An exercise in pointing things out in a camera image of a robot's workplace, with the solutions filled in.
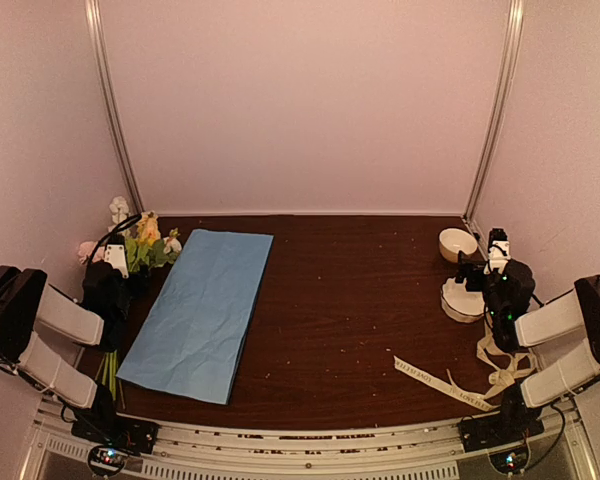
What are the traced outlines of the blue wrapping paper sheet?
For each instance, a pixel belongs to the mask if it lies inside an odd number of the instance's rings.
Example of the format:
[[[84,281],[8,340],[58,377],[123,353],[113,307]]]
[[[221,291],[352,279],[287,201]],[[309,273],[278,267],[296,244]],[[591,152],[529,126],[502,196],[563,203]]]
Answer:
[[[118,378],[228,404],[272,244],[267,234],[192,231]]]

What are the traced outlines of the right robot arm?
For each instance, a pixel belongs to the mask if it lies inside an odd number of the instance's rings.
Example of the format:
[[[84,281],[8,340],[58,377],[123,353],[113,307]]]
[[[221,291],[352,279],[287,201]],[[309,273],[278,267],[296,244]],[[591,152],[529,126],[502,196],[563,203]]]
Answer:
[[[531,347],[585,331],[584,340],[543,370],[537,371],[530,357],[528,374],[498,376],[504,382],[496,389],[503,395],[502,412],[494,417],[492,430],[510,442],[530,426],[531,414],[600,380],[600,275],[577,280],[567,293],[527,312],[535,288],[528,265],[502,257],[495,266],[467,266],[471,271],[458,273],[456,280],[470,279],[467,291],[482,295],[487,334],[478,345],[480,353],[491,345],[497,355],[510,354],[516,362]]]

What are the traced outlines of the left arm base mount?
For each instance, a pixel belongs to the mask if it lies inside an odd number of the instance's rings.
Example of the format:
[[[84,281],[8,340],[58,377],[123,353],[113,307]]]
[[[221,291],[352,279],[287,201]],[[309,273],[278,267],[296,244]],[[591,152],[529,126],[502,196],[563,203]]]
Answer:
[[[116,417],[112,423],[78,419],[72,424],[71,434],[139,456],[153,452],[158,430],[159,425],[151,421]]]

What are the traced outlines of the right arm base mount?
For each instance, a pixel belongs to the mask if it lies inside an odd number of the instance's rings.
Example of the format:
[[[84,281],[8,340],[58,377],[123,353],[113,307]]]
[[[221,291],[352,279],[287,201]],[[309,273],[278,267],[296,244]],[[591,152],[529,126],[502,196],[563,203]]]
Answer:
[[[462,419],[458,430],[466,453],[522,442],[545,431],[540,420],[522,425],[506,424],[498,415]]]

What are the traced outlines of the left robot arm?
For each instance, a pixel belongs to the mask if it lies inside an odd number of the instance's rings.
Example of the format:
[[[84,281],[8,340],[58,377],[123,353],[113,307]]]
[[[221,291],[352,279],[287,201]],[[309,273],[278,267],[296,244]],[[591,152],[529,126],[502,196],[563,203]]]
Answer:
[[[117,442],[124,424],[111,391],[71,366],[35,326],[113,352],[124,336],[131,300],[122,273],[104,261],[87,267],[80,302],[51,285],[42,270],[0,266],[0,368],[54,394],[101,443]]]

